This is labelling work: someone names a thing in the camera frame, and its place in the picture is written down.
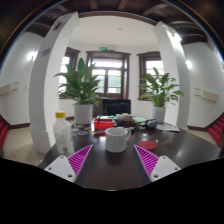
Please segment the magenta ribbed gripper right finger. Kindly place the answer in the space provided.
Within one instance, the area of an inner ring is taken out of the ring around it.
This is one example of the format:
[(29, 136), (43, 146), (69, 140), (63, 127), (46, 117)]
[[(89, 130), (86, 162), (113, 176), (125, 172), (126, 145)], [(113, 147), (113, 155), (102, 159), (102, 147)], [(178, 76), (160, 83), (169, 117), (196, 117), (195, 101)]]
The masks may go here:
[(151, 182), (180, 170), (180, 167), (165, 155), (157, 156), (138, 145), (134, 148)]

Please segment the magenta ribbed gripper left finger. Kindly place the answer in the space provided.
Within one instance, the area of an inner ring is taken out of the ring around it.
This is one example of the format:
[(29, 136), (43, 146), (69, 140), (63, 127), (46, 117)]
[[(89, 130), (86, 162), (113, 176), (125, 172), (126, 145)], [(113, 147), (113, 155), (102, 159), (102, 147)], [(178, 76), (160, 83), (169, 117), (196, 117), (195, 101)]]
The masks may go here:
[(59, 155), (45, 171), (74, 183), (92, 147), (93, 145), (88, 145), (68, 157)]

